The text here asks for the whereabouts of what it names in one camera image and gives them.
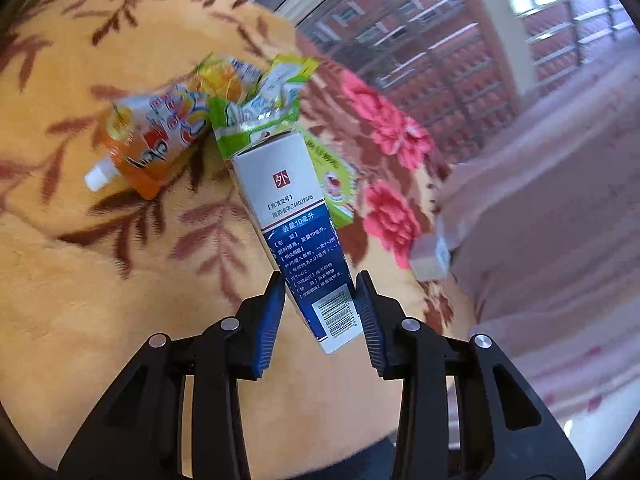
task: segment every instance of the metal screw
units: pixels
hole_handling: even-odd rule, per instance
[[[479,334],[474,338],[474,343],[476,343],[480,348],[489,348],[493,344],[491,338],[484,334]]]
[[[420,321],[414,319],[413,317],[406,317],[402,320],[402,328],[407,330],[407,332],[416,332],[420,330]]]
[[[153,334],[149,338],[149,346],[152,348],[160,348],[166,343],[166,336],[164,334]]]
[[[220,328],[226,332],[231,332],[240,326],[240,322],[235,317],[227,317],[220,323]]]

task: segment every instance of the red square logo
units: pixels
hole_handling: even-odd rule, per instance
[[[287,184],[291,184],[289,175],[286,171],[280,171],[273,175],[273,181],[276,183],[276,187],[278,189],[280,189],[281,187],[285,187]]]

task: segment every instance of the tablecloth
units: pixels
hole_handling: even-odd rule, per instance
[[[150,202],[125,182],[98,193],[97,116],[110,100],[180,81],[209,52],[262,68],[308,50],[244,0],[37,0],[0,49],[0,392],[34,453],[55,467],[91,408],[154,332],[181,338],[261,293],[271,266],[212,137]],[[408,270],[446,176],[428,134],[323,59],[302,123],[358,171],[358,213],[338,232],[352,273],[442,332],[439,283]],[[271,368],[240,384],[254,478],[336,462],[392,431],[401,385],[364,338],[325,356],[286,304]]]

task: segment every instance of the barcode number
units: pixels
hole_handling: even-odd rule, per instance
[[[318,312],[332,337],[338,337],[352,326],[356,326],[351,305],[350,296],[342,292],[318,306]]]

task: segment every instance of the pink flower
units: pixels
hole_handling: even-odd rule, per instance
[[[360,117],[376,127],[373,140],[380,151],[396,155],[408,170],[417,170],[433,149],[427,131],[348,70],[342,72],[342,91]]]
[[[384,180],[367,187],[364,199],[373,211],[364,219],[364,230],[382,241],[401,269],[409,267],[409,250],[420,236],[420,224],[406,200]]]

